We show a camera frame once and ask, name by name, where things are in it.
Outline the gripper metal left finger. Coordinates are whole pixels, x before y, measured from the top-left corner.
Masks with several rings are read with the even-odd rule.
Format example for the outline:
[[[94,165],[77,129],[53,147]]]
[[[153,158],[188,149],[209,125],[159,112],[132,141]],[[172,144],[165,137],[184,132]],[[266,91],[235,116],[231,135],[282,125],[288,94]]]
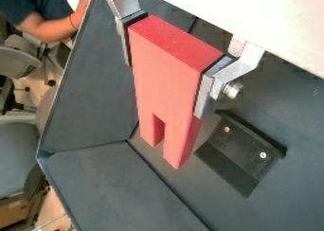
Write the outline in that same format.
[[[116,16],[117,31],[121,36],[126,65],[132,66],[128,28],[145,19],[149,14],[141,10],[138,0],[106,0]]]

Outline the gripper metal right finger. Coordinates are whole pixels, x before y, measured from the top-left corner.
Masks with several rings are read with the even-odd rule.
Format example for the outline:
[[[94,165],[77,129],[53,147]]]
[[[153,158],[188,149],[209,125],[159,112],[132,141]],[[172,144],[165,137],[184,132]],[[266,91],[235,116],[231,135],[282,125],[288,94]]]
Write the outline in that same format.
[[[235,99],[240,95],[244,86],[238,82],[238,78],[258,68],[266,52],[240,36],[232,36],[230,55],[222,56],[201,76],[195,105],[195,115],[199,119],[213,111],[213,101],[219,101],[224,96]]]

